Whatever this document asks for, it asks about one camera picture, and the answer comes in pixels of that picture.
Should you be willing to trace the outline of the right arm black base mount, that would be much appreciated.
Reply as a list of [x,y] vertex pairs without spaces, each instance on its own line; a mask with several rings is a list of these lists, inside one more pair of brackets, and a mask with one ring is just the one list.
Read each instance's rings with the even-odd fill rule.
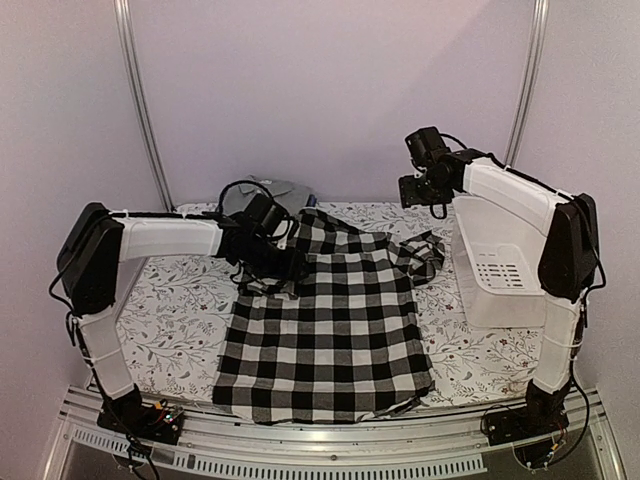
[[566,412],[561,409],[546,419],[534,418],[526,406],[492,405],[481,416],[480,431],[491,446],[560,433],[569,426]]

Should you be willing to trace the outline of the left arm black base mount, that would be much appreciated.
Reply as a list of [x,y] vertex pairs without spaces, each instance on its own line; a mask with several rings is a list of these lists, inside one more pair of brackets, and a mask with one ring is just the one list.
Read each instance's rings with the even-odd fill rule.
[[138,439],[177,445],[184,424],[184,410],[168,406],[165,400],[144,405],[138,399],[122,397],[105,401],[97,425]]

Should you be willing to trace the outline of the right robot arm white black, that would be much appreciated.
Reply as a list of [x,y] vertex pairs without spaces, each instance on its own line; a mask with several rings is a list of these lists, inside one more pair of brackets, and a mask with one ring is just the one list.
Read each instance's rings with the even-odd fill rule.
[[433,154],[398,184],[405,208],[453,207],[452,260],[467,322],[541,328],[516,421],[524,435],[539,435],[559,420],[588,295],[606,283],[594,199],[548,187],[474,149]]

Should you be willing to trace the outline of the grey polo shirt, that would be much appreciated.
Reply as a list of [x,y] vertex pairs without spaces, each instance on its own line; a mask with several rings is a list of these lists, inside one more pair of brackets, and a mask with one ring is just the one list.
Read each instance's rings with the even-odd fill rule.
[[256,195],[267,195],[267,192],[291,214],[306,207],[309,199],[314,198],[313,190],[305,185],[249,175],[231,186],[225,195],[220,195],[222,211],[227,215],[242,211]]

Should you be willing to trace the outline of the black white checkered shirt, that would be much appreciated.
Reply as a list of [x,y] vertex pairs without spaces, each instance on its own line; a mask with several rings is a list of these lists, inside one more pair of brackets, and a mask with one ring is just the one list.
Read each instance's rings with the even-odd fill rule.
[[442,240],[367,232],[307,208],[290,246],[306,257],[304,279],[242,281],[214,407],[258,424],[353,424],[428,395],[415,292],[441,270]]

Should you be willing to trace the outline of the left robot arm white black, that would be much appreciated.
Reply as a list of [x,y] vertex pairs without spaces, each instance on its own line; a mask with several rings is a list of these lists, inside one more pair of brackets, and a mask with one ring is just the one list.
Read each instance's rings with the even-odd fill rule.
[[304,253],[286,245],[296,229],[277,202],[260,195],[231,215],[112,211],[86,205],[56,260],[48,293],[67,308],[66,328],[89,366],[111,419],[128,434],[148,426],[148,412],[116,332],[121,264],[168,256],[221,258],[256,279],[296,282]]

